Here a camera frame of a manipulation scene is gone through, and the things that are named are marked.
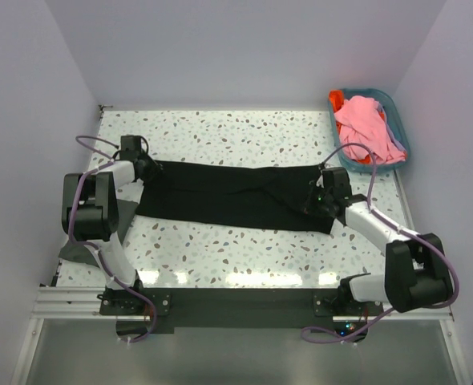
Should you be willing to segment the black t shirt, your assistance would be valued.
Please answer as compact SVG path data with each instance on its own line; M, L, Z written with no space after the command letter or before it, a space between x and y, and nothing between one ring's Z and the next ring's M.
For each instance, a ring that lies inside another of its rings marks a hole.
M317 166L237 168L162 162L136 214L250 229L330 233L333 219L305 211Z

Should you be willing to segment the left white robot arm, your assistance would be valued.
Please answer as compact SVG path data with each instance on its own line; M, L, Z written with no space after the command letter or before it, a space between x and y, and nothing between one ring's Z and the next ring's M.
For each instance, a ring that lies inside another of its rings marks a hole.
M115 154L105 164L63 178L62 227L74 245L87 248L105 277L102 304L116 314L157 315L146 297L139 274L127 259L119 239L116 190L138 180L147 182L161 167L149 156L142 136L120 138Z

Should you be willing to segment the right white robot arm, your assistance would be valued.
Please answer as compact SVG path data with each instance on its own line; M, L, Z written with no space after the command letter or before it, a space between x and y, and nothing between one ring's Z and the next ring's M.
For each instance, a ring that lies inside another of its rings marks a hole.
M305 212L339 221L385 257L382 274L363 273L340 281L329 303L334 309L354 315L366 302L387 302L406 313L439 307L455 298L457 284L439 237L407 229L376 209L369 197L353 194L344 168L321 166L321 177L311 183Z

